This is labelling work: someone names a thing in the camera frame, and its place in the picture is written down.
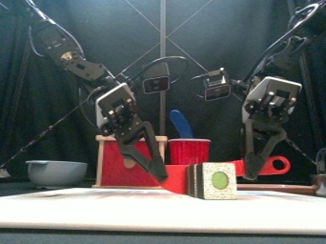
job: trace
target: gray bowl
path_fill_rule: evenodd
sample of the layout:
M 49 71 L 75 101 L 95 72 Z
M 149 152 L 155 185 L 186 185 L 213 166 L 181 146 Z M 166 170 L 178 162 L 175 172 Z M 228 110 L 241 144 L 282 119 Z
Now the gray bowl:
M 26 163 L 29 164 L 29 177 L 38 188 L 74 187 L 86 177 L 86 163 L 49 160 L 33 160 Z
M 326 174 L 313 175 L 313 187 L 318 196 L 326 197 Z

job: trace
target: black cable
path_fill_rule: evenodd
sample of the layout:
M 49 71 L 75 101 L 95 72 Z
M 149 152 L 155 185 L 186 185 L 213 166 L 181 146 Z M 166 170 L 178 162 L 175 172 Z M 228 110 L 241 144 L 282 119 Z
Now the black cable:
M 171 61 L 171 60 L 179 60 L 182 61 L 186 66 L 183 68 L 183 71 L 181 73 L 181 76 L 171 82 L 171 84 L 174 84 L 185 75 L 186 73 L 186 70 L 189 68 L 189 60 L 182 57 L 182 56 L 167 56 L 167 57 L 162 57 L 162 58 L 158 58 L 155 59 L 154 61 L 151 61 L 142 69 L 141 71 L 130 78 L 130 81 L 137 81 L 137 79 L 141 77 L 141 75 L 145 73 L 145 71 L 149 70 L 149 68 L 151 68 L 154 65 L 157 65 L 158 63 L 162 63 L 165 61 Z
M 297 25 L 292 28 L 292 30 L 289 30 L 286 32 L 286 34 L 272 44 L 272 46 L 264 52 L 264 54 L 261 55 L 256 65 L 253 66 L 246 78 L 244 79 L 245 82 L 249 82 L 250 78 L 254 75 L 254 72 L 256 72 L 257 68 L 261 65 L 264 65 L 261 63 L 266 62 L 266 60 L 270 57 L 272 53 L 274 53 L 274 51 L 284 44 L 284 42 L 289 39 L 289 37 L 294 35 L 294 33 L 304 26 L 304 24 L 306 24 L 306 22 L 313 18 L 314 14 L 316 14 L 316 12 L 318 10 L 318 7 L 320 7 L 318 4 L 313 4 L 313 5 L 306 6 L 304 9 L 301 9 L 300 11 L 296 12 L 296 16 L 298 16 L 300 14 L 304 14 L 304 13 L 306 13 L 306 12 L 309 12 L 312 10 L 312 13 L 306 16 L 306 18 L 300 23 L 297 23 Z

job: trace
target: blue object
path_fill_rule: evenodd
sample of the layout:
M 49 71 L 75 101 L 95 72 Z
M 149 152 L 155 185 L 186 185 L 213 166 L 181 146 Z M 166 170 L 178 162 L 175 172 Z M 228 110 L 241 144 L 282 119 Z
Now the blue object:
M 189 121 L 181 111 L 173 110 L 170 112 L 170 119 L 177 127 L 177 131 L 181 138 L 194 138 L 193 129 Z

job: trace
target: black curtain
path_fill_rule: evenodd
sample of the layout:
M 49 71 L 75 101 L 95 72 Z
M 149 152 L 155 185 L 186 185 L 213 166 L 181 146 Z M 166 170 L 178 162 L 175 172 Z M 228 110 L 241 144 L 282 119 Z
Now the black curtain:
M 2 2 L 8 9 L 14 9 L 14 1 Z M 159 0 L 41 2 L 41 9 L 79 41 L 87 59 L 105 64 L 115 75 L 129 66 L 126 75 L 133 75 L 159 57 L 159 8 Z M 167 55 L 182 55 L 190 59 L 189 72 L 167 91 L 167 113 L 173 109 L 181 110 L 193 125 L 196 136 L 212 139 L 213 162 L 241 158 L 242 102 L 234 95 L 228 99 L 205 102 L 192 94 L 189 80 L 205 73 L 205 69 L 213 71 L 221 67 L 229 71 L 233 79 L 244 79 L 262 52 L 286 32 L 288 21 L 286 1 L 167 1 Z M 55 66 L 51 59 L 41 58 L 31 52 L 27 45 L 29 28 L 19 14 L 2 11 L 0 30 L 4 36 L 0 48 L 3 163 L 78 105 L 79 86 L 77 78 Z M 26 69 L 24 57 L 29 57 Z M 317 64 L 316 79 L 325 75 L 318 74 L 325 69 L 320 66 L 321 62 Z M 289 79 L 301 82 L 300 67 L 294 68 Z M 320 94 L 316 99 L 320 101 L 325 101 L 324 85 L 322 82 L 317 85 Z M 139 95 L 137 99 L 139 115 L 143 120 L 151 122 L 159 134 L 159 94 Z M 318 147 L 313 138 L 308 99 L 310 98 L 302 92 L 285 127 L 289 137 L 313 157 Z M 87 115 L 94 117 L 94 108 L 86 108 L 86 111 Z M 320 116 L 325 125 L 322 105 Z M 169 138 L 178 138 L 169 118 L 166 126 Z M 87 162 L 89 177 L 95 178 L 95 136 L 97 129 L 86 120 L 82 111 L 77 111 L 47 137 L 8 164 L 11 175 L 27 175 L 26 160 L 57 159 Z M 293 163 L 290 173 L 261 177 L 258 180 L 309 182 L 314 166 L 302 154 L 285 142 L 278 145 L 273 154 L 282 154 L 289 158 Z

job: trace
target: red mug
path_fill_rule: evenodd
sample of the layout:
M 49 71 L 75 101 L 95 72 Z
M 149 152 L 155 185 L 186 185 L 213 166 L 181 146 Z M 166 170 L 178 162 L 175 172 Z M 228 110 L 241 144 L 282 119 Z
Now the red mug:
M 209 161 L 210 140 L 181 138 L 169 141 L 173 165 L 202 164 Z

